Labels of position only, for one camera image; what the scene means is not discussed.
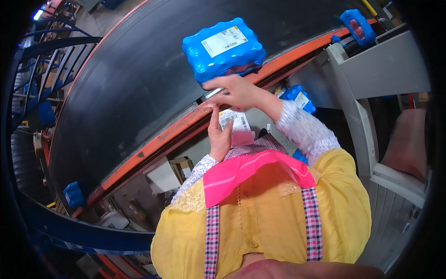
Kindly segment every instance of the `right hand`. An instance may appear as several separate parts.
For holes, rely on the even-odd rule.
[[[227,89],[227,93],[213,96],[209,99],[209,103],[228,104],[239,108],[258,108],[262,99],[271,95],[239,75],[220,76],[203,83],[203,88],[206,90],[220,87]]]
[[[212,90],[223,87],[227,93],[212,96],[211,105],[228,104],[239,108],[258,108],[274,122],[282,113],[282,100],[262,88],[258,88],[239,75],[220,76],[203,83],[203,88]]]

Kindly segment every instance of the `black conveyor belt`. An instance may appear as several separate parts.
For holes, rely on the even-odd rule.
[[[272,57],[342,27],[360,0],[151,0],[100,45],[73,85],[58,120],[50,172],[56,187],[100,183],[161,127],[205,92],[194,80],[182,39],[235,17]]]

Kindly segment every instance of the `left hand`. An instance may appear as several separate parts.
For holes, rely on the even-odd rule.
[[[215,160],[221,162],[231,148],[231,135],[234,120],[231,119],[226,123],[224,131],[221,130],[219,124],[219,106],[214,105],[212,109],[211,122],[207,128],[209,141],[211,142],[211,152],[209,155]]]

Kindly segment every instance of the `checkered apron strap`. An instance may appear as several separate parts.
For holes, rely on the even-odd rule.
[[[322,224],[314,187],[302,188],[302,201],[307,231],[307,262],[322,261]]]
[[[204,246],[204,279],[215,279],[219,251],[219,206],[207,209],[206,243]]]

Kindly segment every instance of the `yellow blouse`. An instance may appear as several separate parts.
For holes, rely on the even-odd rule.
[[[333,149],[317,160],[314,169],[323,175],[315,188],[323,261],[354,263],[367,243],[372,224],[369,197],[356,176],[355,162],[345,150]],[[299,187],[280,165],[268,164],[220,203],[217,279],[239,269],[243,255],[248,253],[306,262],[302,195],[284,189]],[[151,256],[163,279],[203,278],[205,226],[200,179],[161,214]]]

